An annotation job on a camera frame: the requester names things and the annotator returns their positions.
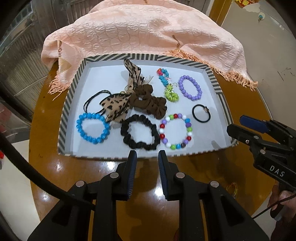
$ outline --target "brown scrunchie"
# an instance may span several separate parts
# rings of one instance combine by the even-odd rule
[[[146,110],[147,114],[153,114],[156,119],[165,116],[167,107],[166,99],[163,97],[154,97],[151,95],[153,88],[151,85],[139,85],[134,89],[134,93],[129,98],[131,106]]]

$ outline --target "table top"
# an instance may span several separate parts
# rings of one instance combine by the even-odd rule
[[[58,155],[59,125],[67,91],[54,101],[53,98],[57,94],[47,93],[57,68],[58,65],[55,63],[37,101],[30,133],[29,163],[49,181],[67,191],[78,180],[87,183],[100,180],[115,171],[119,162]],[[239,125],[241,115],[269,120],[258,92],[227,82],[218,74],[215,76],[235,124]],[[262,137],[274,141],[266,134]],[[236,182],[236,200],[250,215],[260,207],[274,184],[272,178],[253,167],[252,154],[248,146],[242,143],[211,153],[168,159],[177,164],[179,171],[192,176],[196,181],[208,183],[216,180],[223,187]],[[31,186],[35,205],[42,220],[58,199],[33,183]],[[139,159],[131,198],[128,202],[117,202],[117,226],[120,237],[123,240],[173,240],[178,229],[178,214],[178,201],[167,202],[163,196],[157,159]]]

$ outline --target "pink cloth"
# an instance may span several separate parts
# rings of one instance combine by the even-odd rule
[[[51,68],[59,60],[49,93],[70,87],[83,58],[112,53],[193,59],[227,80],[257,85],[248,77],[242,44],[200,11],[174,0],[105,0],[45,39],[43,63]]]

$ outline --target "black hair tie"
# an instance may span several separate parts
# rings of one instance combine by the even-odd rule
[[[201,106],[201,107],[204,109],[204,111],[209,115],[209,118],[208,118],[207,120],[199,120],[199,119],[196,118],[196,116],[195,116],[195,114],[194,114],[194,109],[195,109],[197,106]],[[206,122],[208,122],[208,121],[210,120],[210,118],[211,118],[211,114],[210,114],[209,109],[208,109],[206,106],[201,105],[201,104],[197,104],[197,105],[195,105],[195,106],[192,108],[192,115],[193,115],[193,118],[194,118],[194,119],[196,119],[198,122],[201,122],[201,123],[206,123]]]
[[[146,144],[145,142],[138,142],[136,143],[132,136],[128,133],[129,124],[131,122],[142,122],[145,126],[149,127],[151,129],[151,135],[154,137],[154,143],[153,144]],[[127,144],[131,149],[141,149],[144,148],[145,150],[156,150],[157,145],[160,144],[160,137],[156,129],[156,125],[152,124],[144,115],[133,115],[130,118],[127,118],[126,120],[121,122],[121,129],[120,134],[123,136],[123,142]]]
[[[98,95],[100,94],[109,94],[109,96],[111,95],[111,92],[108,91],[108,90],[102,90],[102,91],[99,91],[98,93],[94,94],[92,97],[90,97],[83,105],[83,110],[85,113],[87,113],[87,107],[89,106],[89,103],[95,98],[97,97]],[[99,112],[97,112],[96,114],[101,114],[101,115],[104,115],[106,112],[106,110],[104,108],[102,108]]]

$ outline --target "white tray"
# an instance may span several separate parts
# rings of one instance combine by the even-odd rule
[[[167,69],[172,82],[177,83],[180,76],[189,75],[198,82],[202,89],[201,99],[191,101],[182,95],[178,87],[174,87],[180,99],[177,103],[167,101],[166,104],[167,115],[182,113],[191,119],[193,137],[189,144],[178,150],[166,148],[163,143],[158,145],[157,150],[136,149],[138,157],[156,157],[160,150],[165,150],[167,156],[192,155],[237,144],[237,141],[229,137],[226,132],[227,126],[232,123],[232,117],[221,88],[207,65],[186,59],[151,54],[111,54],[88,57],[81,63],[63,108],[58,138],[59,154],[103,159],[128,157],[130,148],[123,143],[120,124],[113,122],[111,134],[103,143],[97,145],[84,140],[76,129],[76,120],[79,115],[84,113],[83,105],[92,95],[104,89],[109,90],[112,94],[124,90],[128,80],[128,71],[123,64],[123,59],[126,58],[141,68],[144,77],[154,76],[150,84],[153,86],[152,95],[156,97],[164,97],[165,90],[156,73],[160,67]],[[197,94],[190,81],[184,81],[184,88],[189,94]],[[99,103],[106,96],[96,97],[90,103],[88,112],[98,112],[101,109]],[[208,107],[211,113],[209,122],[200,123],[193,118],[192,108],[196,104]],[[127,117],[133,114],[143,113],[132,109],[129,110]],[[200,119],[207,119],[207,114],[201,107],[195,109],[195,114]],[[146,116],[159,128],[161,120],[155,119],[153,115],[146,114]],[[99,120],[85,120],[83,122],[83,130],[93,137],[100,136],[103,128]],[[152,143],[154,141],[150,129],[140,123],[131,124],[130,134],[136,142]],[[184,122],[181,119],[169,122],[165,127],[165,135],[170,143],[180,143],[186,137]]]

